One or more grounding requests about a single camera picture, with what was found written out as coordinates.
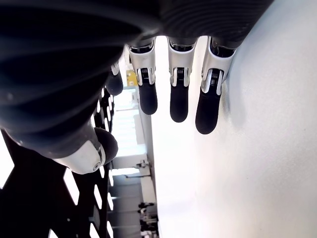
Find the robotic finger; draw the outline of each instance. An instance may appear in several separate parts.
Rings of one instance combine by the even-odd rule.
[[[140,105],[145,114],[152,115],[158,109],[155,87],[155,37],[128,45],[133,69],[137,75]]]
[[[188,114],[188,88],[197,38],[167,38],[170,73],[170,116],[183,122]]]
[[[221,85],[226,80],[235,51],[208,37],[195,121],[201,134],[211,133],[217,125]]]

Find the white wall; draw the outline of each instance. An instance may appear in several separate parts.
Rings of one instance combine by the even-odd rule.
[[[317,237],[316,0],[276,0],[268,9],[236,54],[207,136],[195,128],[205,45],[200,39],[195,53],[188,118],[177,124],[166,39],[157,39],[162,237]]]

